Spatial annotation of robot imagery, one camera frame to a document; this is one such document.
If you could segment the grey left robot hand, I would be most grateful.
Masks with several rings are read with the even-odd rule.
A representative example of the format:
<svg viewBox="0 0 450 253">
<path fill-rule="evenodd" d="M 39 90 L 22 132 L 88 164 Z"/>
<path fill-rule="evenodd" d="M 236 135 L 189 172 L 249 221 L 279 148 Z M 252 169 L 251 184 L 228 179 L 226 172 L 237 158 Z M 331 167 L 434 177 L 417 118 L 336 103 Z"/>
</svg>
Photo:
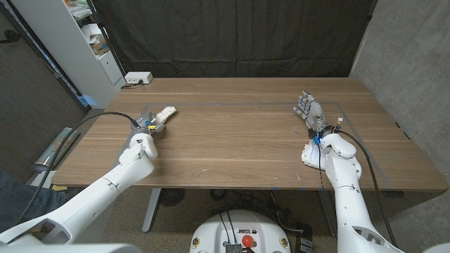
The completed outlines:
<svg viewBox="0 0 450 253">
<path fill-rule="evenodd" d="M 161 113 L 155 114 L 154 112 L 149 112 L 145 115 L 141 115 L 140 118 L 137 118 L 135 122 L 138 124 L 138 126 L 132 125 L 131 129 L 136 134 L 158 133 L 165 128 L 166 121 L 167 118 L 163 117 Z"/>
</svg>

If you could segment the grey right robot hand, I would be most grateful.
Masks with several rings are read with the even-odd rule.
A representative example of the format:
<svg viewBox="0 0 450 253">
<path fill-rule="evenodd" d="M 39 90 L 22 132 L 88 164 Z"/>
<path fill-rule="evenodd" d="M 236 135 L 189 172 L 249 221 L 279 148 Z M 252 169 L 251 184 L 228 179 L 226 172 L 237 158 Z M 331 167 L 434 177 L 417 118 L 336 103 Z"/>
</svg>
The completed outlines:
<svg viewBox="0 0 450 253">
<path fill-rule="evenodd" d="M 293 110 L 304 120 L 308 130 L 314 131 L 319 138 L 333 133 L 334 127 L 327 122 L 321 104 L 309 92 L 302 91 Z"/>
</svg>

